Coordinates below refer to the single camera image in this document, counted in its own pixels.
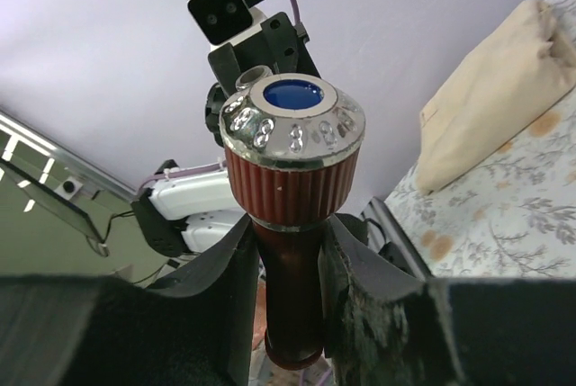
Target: bed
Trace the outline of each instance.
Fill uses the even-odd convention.
[[[576,41],[576,0],[546,0]],[[436,276],[576,276],[576,90],[430,195],[416,166],[385,205]]]

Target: depth camera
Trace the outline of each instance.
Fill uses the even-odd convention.
[[[188,0],[188,11],[215,46],[245,31],[253,22],[244,0]]]

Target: dark red flashlight body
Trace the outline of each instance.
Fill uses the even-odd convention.
[[[287,110],[268,103],[266,88],[286,78],[313,83],[320,104]],[[364,129],[360,107],[311,76],[260,78],[222,107],[230,185],[252,217],[266,269],[266,351],[284,369],[300,370],[322,353],[318,256],[326,218],[350,192]]]

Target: camera lens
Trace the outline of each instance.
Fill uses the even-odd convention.
[[[226,4],[226,12],[229,14],[234,14],[236,12],[236,10],[238,10],[238,8],[236,7],[236,4],[232,3],[232,2],[228,2]]]

